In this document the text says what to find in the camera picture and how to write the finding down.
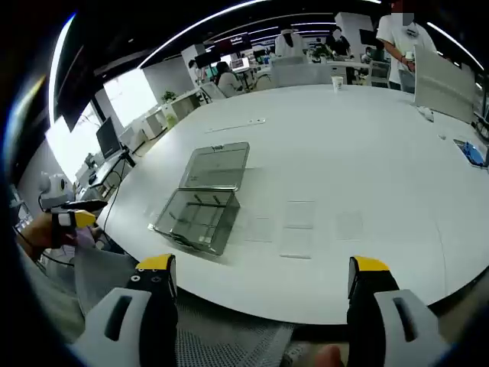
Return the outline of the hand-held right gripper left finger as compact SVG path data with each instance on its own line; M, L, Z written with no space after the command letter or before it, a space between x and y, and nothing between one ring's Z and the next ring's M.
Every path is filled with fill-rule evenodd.
M176 257L146 258L115 279L73 344L86 366L175 366Z

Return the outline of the person's right hand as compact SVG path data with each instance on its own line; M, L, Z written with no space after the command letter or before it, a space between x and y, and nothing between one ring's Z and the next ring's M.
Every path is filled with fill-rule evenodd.
M315 367L342 367L341 351L337 345L323 346L314 357Z

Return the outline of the person's left hand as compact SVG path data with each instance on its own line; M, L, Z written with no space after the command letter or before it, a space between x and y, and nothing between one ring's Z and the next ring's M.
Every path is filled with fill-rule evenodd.
M39 215L16 234L16 240L32 261L38 261L45 250L57 248L58 243L53 239L52 215Z

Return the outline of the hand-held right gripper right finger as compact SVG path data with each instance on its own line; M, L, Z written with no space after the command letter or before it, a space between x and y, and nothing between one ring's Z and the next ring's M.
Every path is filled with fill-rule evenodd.
M449 345L436 315L380 260L349 259L348 365L433 366Z

